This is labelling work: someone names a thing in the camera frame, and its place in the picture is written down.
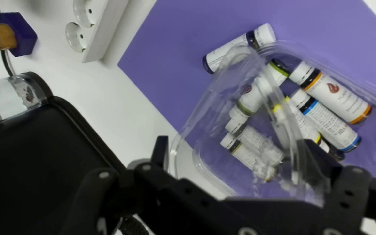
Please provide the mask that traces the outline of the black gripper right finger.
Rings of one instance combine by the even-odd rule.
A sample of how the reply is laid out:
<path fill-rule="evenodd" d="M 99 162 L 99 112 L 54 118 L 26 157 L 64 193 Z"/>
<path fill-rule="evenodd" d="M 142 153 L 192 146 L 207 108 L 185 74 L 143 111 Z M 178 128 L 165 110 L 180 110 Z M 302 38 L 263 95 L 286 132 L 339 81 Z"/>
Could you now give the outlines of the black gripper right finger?
<path fill-rule="evenodd" d="M 296 146 L 295 170 L 302 184 L 312 191 L 313 200 L 322 201 L 330 192 L 331 172 L 335 167 L 340 167 L 340 163 L 310 140 L 297 140 Z"/>

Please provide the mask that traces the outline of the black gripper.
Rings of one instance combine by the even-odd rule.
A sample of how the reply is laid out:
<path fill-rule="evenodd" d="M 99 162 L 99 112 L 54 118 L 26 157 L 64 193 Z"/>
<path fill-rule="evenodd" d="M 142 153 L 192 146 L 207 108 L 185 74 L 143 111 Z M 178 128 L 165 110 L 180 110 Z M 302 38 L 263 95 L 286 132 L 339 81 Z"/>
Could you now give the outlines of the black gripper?
<path fill-rule="evenodd" d="M 41 77 L 0 80 L 0 235 L 109 235 L 101 200 L 124 166 Z"/>

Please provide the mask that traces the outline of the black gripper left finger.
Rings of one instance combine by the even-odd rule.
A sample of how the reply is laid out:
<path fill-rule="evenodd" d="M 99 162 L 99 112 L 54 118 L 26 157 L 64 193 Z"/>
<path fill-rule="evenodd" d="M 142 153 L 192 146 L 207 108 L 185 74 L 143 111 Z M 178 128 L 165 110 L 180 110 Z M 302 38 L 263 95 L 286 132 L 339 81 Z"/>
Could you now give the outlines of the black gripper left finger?
<path fill-rule="evenodd" d="M 163 168 L 168 168 L 168 137 L 167 136 L 158 136 L 152 154 L 151 154 L 151 162 Z"/>

